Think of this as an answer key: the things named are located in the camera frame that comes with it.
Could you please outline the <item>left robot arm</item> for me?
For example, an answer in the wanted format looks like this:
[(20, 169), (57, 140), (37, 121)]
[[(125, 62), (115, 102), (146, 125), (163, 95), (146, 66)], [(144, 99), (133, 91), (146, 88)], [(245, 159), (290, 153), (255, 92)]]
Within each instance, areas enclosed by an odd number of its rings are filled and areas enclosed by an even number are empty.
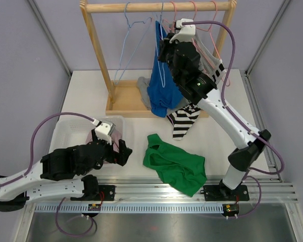
[(22, 209), (26, 204), (49, 199), (72, 201), (102, 199), (97, 177), (90, 174), (105, 162), (124, 166), (132, 149), (119, 139), (114, 144), (93, 137), (87, 144), (56, 149), (37, 162), (29, 173), (0, 176), (0, 212)]

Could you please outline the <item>green tank top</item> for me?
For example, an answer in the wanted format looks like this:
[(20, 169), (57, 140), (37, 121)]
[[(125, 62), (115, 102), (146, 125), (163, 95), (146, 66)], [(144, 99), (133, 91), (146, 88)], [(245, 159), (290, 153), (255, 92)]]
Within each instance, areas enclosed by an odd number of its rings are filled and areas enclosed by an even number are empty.
[(158, 134), (148, 135), (147, 141), (143, 165), (156, 171), (163, 183), (193, 197), (207, 181), (206, 159), (162, 141)]

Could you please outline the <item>blue tank top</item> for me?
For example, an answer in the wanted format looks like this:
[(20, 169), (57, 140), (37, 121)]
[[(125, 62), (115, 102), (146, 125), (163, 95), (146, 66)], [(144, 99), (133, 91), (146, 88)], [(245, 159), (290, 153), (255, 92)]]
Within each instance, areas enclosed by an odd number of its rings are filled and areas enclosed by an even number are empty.
[(174, 109), (183, 99), (175, 85), (170, 70), (165, 63), (158, 61), (160, 41), (167, 36), (159, 21), (155, 21), (155, 57), (153, 70), (147, 87), (151, 111), (158, 117), (166, 117), (169, 109)]

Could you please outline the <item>mauve tank top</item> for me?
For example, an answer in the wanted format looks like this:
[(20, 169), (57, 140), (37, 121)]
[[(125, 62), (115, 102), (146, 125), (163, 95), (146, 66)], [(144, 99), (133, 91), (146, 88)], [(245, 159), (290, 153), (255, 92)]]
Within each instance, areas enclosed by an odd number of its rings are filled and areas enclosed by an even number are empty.
[[(113, 145), (114, 150), (118, 151), (118, 141), (119, 141), (119, 139), (122, 139), (122, 134), (119, 131), (115, 130), (112, 133), (111, 137), (112, 137), (112, 143), (114, 142), (114, 145)], [(85, 142), (93, 145), (93, 152), (94, 152), (93, 157), (97, 158), (97, 161), (96, 161), (96, 164), (97, 164), (99, 161), (101, 161), (104, 151), (102, 151), (101, 147), (98, 147), (97, 143), (91, 141), (91, 131), (87, 135)], [(99, 170), (102, 168), (102, 166), (96, 166), (96, 164), (93, 167), (94, 169)]]

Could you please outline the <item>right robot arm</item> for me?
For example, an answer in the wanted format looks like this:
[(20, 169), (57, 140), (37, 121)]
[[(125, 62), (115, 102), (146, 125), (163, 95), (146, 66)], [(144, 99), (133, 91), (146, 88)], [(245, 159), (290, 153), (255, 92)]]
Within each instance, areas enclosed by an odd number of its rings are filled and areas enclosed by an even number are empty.
[(216, 83), (199, 70), (200, 54), (191, 42), (160, 41), (158, 60), (166, 63), (182, 95), (207, 112), (229, 135), (235, 150), (228, 156), (228, 170), (219, 183), (219, 194), (225, 200), (237, 194), (250, 166), (263, 152), (271, 134), (247, 123), (237, 112), (229, 112)]

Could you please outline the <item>grey tank top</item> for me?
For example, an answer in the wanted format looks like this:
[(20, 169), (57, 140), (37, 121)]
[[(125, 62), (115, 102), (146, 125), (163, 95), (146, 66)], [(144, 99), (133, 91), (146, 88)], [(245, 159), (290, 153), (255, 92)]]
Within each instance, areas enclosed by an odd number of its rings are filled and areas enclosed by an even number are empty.
[[(200, 61), (213, 61), (214, 58), (217, 58), (211, 54), (211, 52), (206, 48), (206, 46), (203, 44), (201, 41), (200, 37), (198, 34), (195, 35), (195, 38), (193, 39), (193, 45), (196, 48), (196, 51), (200, 54), (201, 58)], [(137, 81), (137, 88), (140, 91), (141, 95), (141, 101), (143, 102), (144, 106), (148, 109), (151, 110), (151, 105), (150, 105), (150, 100), (149, 96), (147, 93), (147, 87), (149, 86), (150, 78), (145, 78), (145, 77), (139, 77)]]

